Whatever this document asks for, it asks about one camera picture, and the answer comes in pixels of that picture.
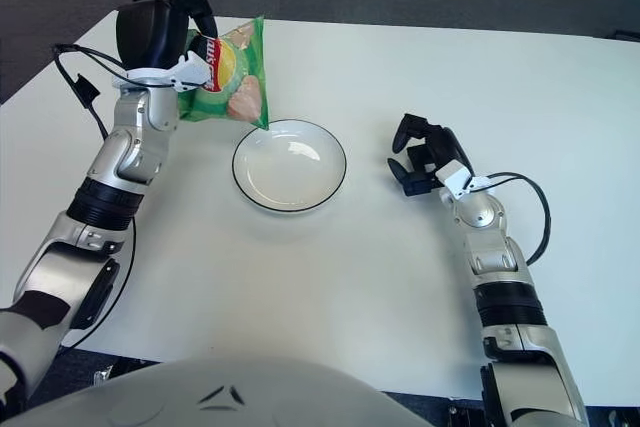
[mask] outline white table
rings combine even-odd
[[[239,23],[219,19],[222,31]],[[79,42],[115,54],[114,24],[111,13]],[[451,220],[436,194],[405,198],[385,162],[412,112],[450,126],[477,172],[515,170],[543,186],[553,230],[533,276],[547,318],[587,404],[640,404],[640,45],[284,21],[266,22],[265,41],[272,119],[337,136],[341,191],[305,215],[259,210],[231,176],[250,127],[181,124],[138,215],[126,294],[84,348],[160,361],[293,356],[379,389],[479,398],[486,360]],[[102,91],[96,108],[110,124],[110,76],[82,58],[66,65]],[[0,109],[0,133],[7,304],[100,140],[52,65]],[[516,184],[498,194],[528,255],[542,211]],[[126,269],[128,252],[121,260]]]

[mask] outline white plate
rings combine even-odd
[[[233,154],[233,178],[258,205],[278,212],[300,212],[336,193],[347,170],[340,142],[319,125],[278,120],[256,129]]]

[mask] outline black cable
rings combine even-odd
[[[100,135],[102,136],[102,140],[106,139],[107,136],[109,135],[109,132],[107,132],[107,128],[104,126],[102,119],[93,108],[93,105],[91,105],[91,102],[87,102],[85,100],[85,98],[82,96],[82,94],[78,90],[76,83],[73,81],[73,79],[71,78],[67,70],[64,68],[64,66],[62,65],[62,62],[60,62],[61,53],[62,52],[58,50],[57,47],[54,46],[53,48],[54,64],[56,65],[56,67],[58,68],[58,71],[60,72],[60,75],[62,75],[62,78],[67,82],[67,84],[69,85],[73,93],[76,95],[76,97],[78,98],[82,106],[89,111],[93,119],[96,121],[96,124],[98,124],[98,129],[100,129]]]
[[[549,201],[547,200],[546,195],[544,195],[544,191],[542,188],[529,177],[518,174],[517,172],[497,172],[495,174],[488,175],[490,179],[494,179],[496,177],[509,177],[506,180],[502,180],[495,184],[489,185],[487,187],[482,187],[480,189],[474,189],[471,192],[482,192],[484,190],[492,189],[493,187],[497,187],[502,184],[506,184],[507,182],[511,182],[512,180],[524,180],[527,182],[531,188],[535,191],[540,199],[540,203],[542,204],[542,209],[544,211],[544,230],[542,232],[542,239],[540,240],[540,244],[538,244],[538,248],[535,252],[527,259],[527,265],[533,265],[542,254],[547,250],[547,246],[549,245],[549,240],[551,238],[551,208],[549,207]]]
[[[85,47],[78,44],[54,44],[54,48],[60,49],[61,52],[86,52],[89,54],[93,54],[96,57],[101,57],[105,60],[108,60],[112,64],[117,65],[121,69],[124,69],[124,64],[115,57],[111,57],[104,52],[100,52],[99,50],[95,50],[90,47]]]
[[[114,59],[113,57],[104,54],[100,51],[94,50],[94,49],[90,49],[88,47],[84,47],[82,45],[78,45],[78,44],[56,44],[55,45],[56,48],[61,49],[61,53],[66,53],[66,52],[79,52],[81,54],[86,55],[87,57],[89,57],[91,60],[93,60],[96,64],[98,64],[100,67],[102,67],[103,69],[105,69],[107,72],[109,72],[110,74],[116,76],[117,78],[124,80],[125,82],[132,84],[132,85],[136,85],[139,87],[147,87],[147,88],[156,88],[156,89],[168,89],[168,88],[173,88],[173,84],[145,84],[144,82],[138,82],[135,80],[131,80],[128,77],[120,74],[119,72],[116,72],[115,70],[113,70],[111,67],[109,67],[108,65],[106,65],[104,62],[96,59],[95,56],[97,57],[101,57],[105,60],[108,60],[109,62],[111,62],[112,64],[117,65],[118,67],[124,69],[124,66],[122,65],[122,62],[120,62],[117,59]],[[182,82],[182,85],[188,85],[190,87],[200,87],[204,84],[196,84],[193,82]]]

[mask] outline green chip bag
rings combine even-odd
[[[269,129],[263,24],[258,17],[217,39],[189,31],[188,50],[206,60],[211,78],[202,87],[179,94],[182,120],[234,119]]]

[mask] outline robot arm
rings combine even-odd
[[[177,3],[182,7],[184,0]],[[127,59],[128,80],[114,81],[120,98],[113,130],[20,277],[13,305],[0,310],[0,420],[22,410],[69,330],[86,329],[100,315],[119,270],[112,255],[121,250],[177,129],[178,92],[210,75],[193,52],[178,58],[188,26],[188,12],[178,10],[172,0],[142,0],[118,14],[118,48]],[[164,25],[158,26],[158,18]],[[146,50],[131,42],[145,36]],[[143,61],[149,67],[140,68]],[[152,87],[159,84],[167,87]]]
[[[425,138],[424,145],[408,149],[415,172],[407,172],[393,159],[389,166],[406,195],[440,188],[440,198],[462,237],[484,351],[494,360],[481,369],[489,424],[587,425],[580,393],[558,337],[547,325],[527,262],[507,236],[505,209],[491,190],[484,190],[491,182],[474,177],[449,129],[407,114],[394,152],[411,137]]]

